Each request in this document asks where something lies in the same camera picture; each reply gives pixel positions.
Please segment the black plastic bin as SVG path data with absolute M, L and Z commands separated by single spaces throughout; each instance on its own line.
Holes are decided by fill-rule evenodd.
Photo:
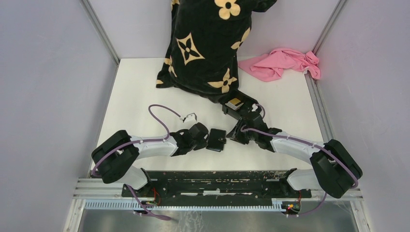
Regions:
M 225 105 L 226 102 L 233 98 L 238 98 L 243 102 L 243 105 L 236 111 Z M 222 98 L 219 99 L 219 103 L 222 105 L 222 111 L 224 114 L 230 115 L 231 117 L 237 120 L 244 116 L 247 116 L 250 112 L 252 112 L 251 110 L 253 104 L 259 104 L 257 100 L 241 92 L 238 89 L 232 90 L 225 94 Z

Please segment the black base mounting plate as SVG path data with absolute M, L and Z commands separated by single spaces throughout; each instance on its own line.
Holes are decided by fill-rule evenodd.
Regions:
M 288 171 L 148 171 L 150 182 L 136 191 L 139 200 L 160 206 L 271 206 L 272 199 L 311 198 L 294 190 Z

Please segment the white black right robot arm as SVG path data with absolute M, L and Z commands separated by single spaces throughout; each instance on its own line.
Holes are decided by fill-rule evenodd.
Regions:
M 259 148 L 289 155 L 311 166 L 292 169 L 280 182 L 279 191 L 292 197 L 299 190 L 321 189 L 340 199 L 348 190 L 358 187 L 363 172 L 341 142 L 315 142 L 292 136 L 278 128 L 269 128 L 259 113 L 239 119 L 227 138 L 241 144 L 254 141 Z

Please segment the black floral blanket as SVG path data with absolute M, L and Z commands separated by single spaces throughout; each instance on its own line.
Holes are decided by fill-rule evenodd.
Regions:
M 176 87 L 217 103 L 239 87 L 237 52 L 252 14 L 273 0 L 173 0 L 171 35 L 157 88 Z

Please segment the black leather card holder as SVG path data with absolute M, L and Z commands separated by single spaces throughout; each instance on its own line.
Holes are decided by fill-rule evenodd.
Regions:
M 209 133 L 206 149 L 221 152 L 226 144 L 226 131 L 212 128 Z

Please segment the stack of cards in bin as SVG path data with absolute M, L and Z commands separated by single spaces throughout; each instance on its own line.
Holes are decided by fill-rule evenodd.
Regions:
M 225 105 L 236 111 L 243 105 L 243 102 L 238 98 L 233 98 L 229 100 L 228 102 L 226 102 Z

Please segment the pink cloth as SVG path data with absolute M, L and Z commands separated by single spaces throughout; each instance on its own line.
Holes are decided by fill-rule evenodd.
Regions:
M 320 80 L 319 58 L 312 52 L 302 53 L 290 48 L 276 48 L 268 54 L 238 62 L 238 67 L 263 82 L 282 78 L 285 70 L 310 73 L 314 80 Z

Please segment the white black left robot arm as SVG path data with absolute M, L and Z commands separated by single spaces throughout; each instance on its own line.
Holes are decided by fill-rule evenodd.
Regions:
M 122 183 L 145 197 L 151 193 L 152 183 L 146 170 L 133 165 L 136 160 L 186 155 L 205 148 L 208 136 L 202 123 L 159 137 L 130 136 L 126 130 L 119 130 L 92 151 L 92 172 L 105 184 Z

